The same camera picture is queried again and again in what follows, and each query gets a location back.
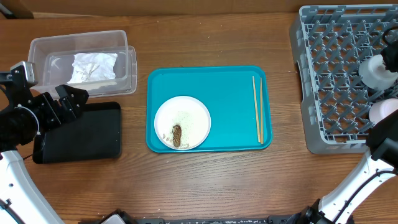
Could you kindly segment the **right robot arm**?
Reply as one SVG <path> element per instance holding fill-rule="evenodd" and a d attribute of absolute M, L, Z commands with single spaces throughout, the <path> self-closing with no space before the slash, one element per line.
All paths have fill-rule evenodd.
<path fill-rule="evenodd" d="M 292 216 L 288 223 L 349 223 L 351 214 L 374 190 L 397 176 L 397 111 L 376 123 L 359 164 L 332 192 Z"/>

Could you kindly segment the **white napkin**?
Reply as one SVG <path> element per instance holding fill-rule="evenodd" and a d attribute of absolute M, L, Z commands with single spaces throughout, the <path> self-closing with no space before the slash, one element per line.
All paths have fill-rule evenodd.
<path fill-rule="evenodd" d="M 72 63 L 73 73 L 68 84 L 97 82 L 116 78 L 116 53 L 78 53 Z"/>

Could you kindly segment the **large white plate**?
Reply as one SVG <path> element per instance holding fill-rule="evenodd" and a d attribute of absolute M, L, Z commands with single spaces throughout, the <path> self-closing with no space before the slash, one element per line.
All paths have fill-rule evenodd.
<path fill-rule="evenodd" d="M 181 146 L 174 147 L 172 128 L 182 129 Z M 204 143 L 211 130 L 207 107 L 191 96 L 176 96 L 161 104 L 154 117 L 154 131 L 161 143 L 176 151 L 188 151 Z"/>

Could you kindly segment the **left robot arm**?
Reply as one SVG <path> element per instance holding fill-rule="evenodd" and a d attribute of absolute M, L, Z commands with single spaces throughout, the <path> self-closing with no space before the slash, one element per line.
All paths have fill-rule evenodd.
<path fill-rule="evenodd" d="M 33 96 L 25 75 L 1 74 L 9 105 L 1 111 L 1 223 L 61 223 L 62 219 L 33 183 L 18 145 L 78 119 L 87 91 L 59 85 L 58 101 L 48 93 Z"/>

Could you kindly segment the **grey bowl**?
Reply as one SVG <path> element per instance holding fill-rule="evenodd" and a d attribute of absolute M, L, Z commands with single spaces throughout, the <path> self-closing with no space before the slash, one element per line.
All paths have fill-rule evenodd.
<path fill-rule="evenodd" d="M 397 72 L 386 69 L 382 55 L 375 55 L 359 66 L 362 82 L 374 90 L 386 90 L 397 80 Z"/>

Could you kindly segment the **black plastic tray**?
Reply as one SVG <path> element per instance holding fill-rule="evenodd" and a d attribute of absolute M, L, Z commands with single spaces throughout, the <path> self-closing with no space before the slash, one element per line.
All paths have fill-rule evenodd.
<path fill-rule="evenodd" d="M 121 155 L 121 107 L 92 103 L 80 118 L 47 131 L 34 141 L 36 164 L 116 159 Z"/>

